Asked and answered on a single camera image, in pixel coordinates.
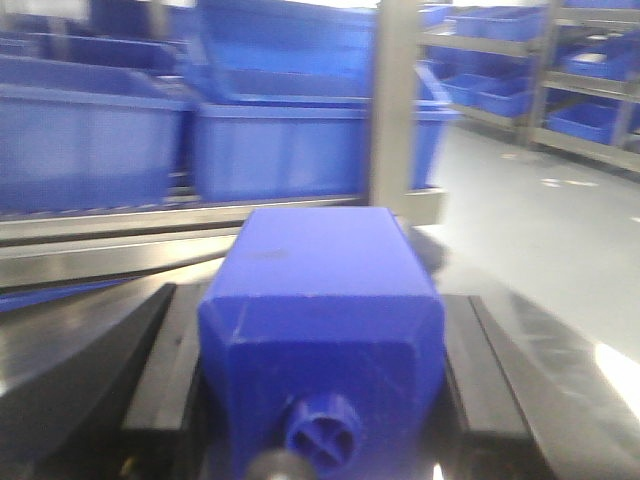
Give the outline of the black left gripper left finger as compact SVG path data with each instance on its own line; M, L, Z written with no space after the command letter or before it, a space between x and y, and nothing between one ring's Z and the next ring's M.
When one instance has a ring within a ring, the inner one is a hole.
M111 287L1 316L5 479L198 479L199 284Z

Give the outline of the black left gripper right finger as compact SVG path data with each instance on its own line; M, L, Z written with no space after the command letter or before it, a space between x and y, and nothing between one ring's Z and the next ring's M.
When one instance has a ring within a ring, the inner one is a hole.
M635 479L639 365L515 299L449 295L439 457L448 479Z

